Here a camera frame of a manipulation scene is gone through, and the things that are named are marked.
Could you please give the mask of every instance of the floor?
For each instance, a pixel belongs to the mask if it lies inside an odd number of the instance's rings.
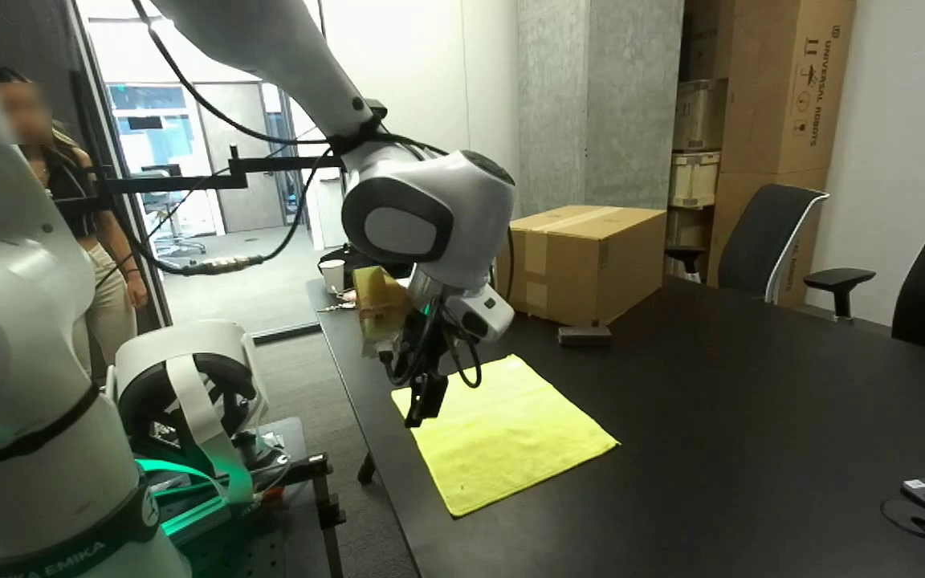
[[[207,246],[203,260],[269,254],[286,230],[227,236],[195,242]],[[246,334],[273,334],[312,324],[306,282],[315,274],[317,251],[309,230],[298,230],[290,246],[255,271],[227,276],[168,276],[168,303],[177,324],[207,317],[238,322]],[[331,487],[342,497],[348,525],[338,528],[342,560],[348,578],[408,578],[415,576],[408,546],[397,532],[394,513],[374,481],[355,481],[355,466],[366,456],[355,416],[334,376],[334,362],[320,334],[267,345],[256,349],[260,379],[269,391],[269,416],[303,416],[309,453],[328,453],[334,475]]]

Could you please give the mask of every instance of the black desk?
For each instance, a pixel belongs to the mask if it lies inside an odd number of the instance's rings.
[[[925,578],[925,538],[881,513],[925,471],[918,346],[682,282],[608,349],[519,317],[486,359],[519,352],[624,447],[452,520],[355,316],[320,324],[422,576]]]

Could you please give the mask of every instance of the yellow cloth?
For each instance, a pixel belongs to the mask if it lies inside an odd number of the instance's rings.
[[[452,518],[510,497],[618,447],[519,355],[486,362],[483,373],[480,388],[449,376],[441,413],[411,429]],[[408,413],[408,388],[394,388],[392,400]]]

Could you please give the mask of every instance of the black table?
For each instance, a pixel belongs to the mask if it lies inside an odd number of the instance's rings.
[[[608,346],[517,317],[486,359],[519,352],[624,447],[452,520],[355,316],[320,327],[422,576],[925,576],[925,535],[881,512],[925,471],[921,346],[683,282]]]

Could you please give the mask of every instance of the cardboard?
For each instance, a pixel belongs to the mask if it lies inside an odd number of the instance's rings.
[[[711,282],[717,282],[732,224],[761,182],[824,188],[854,16],[854,0],[717,3],[727,3],[717,14],[732,14],[732,35],[724,35],[728,38],[728,82]],[[802,279],[808,267],[813,246],[802,246],[786,279]],[[799,299],[802,289],[786,287],[780,303]]]
[[[603,327],[661,287],[666,213],[562,206],[510,221],[498,291],[532,317]]]

